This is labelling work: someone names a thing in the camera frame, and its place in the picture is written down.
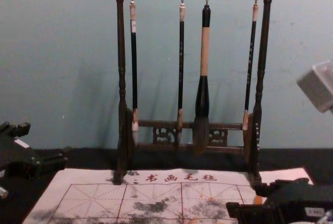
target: black table surface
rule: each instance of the black table surface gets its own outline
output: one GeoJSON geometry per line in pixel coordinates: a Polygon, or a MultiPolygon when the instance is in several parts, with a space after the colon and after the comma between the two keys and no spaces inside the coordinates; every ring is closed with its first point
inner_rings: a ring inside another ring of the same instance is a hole
{"type": "MultiPolygon", "coordinates": [[[[59,150],[39,150],[41,155],[59,150]]],[[[260,170],[304,167],[315,184],[333,184],[333,149],[264,149],[260,151],[260,170]]],[[[116,150],[73,149],[67,153],[68,168],[115,169],[116,150]]],[[[233,154],[204,154],[174,152],[136,152],[130,169],[212,169],[245,171],[242,156],[233,154]]],[[[0,186],[9,191],[7,199],[0,200],[0,223],[22,223],[37,203],[55,173],[42,175],[35,181],[22,178],[0,180],[0,186]]]]}

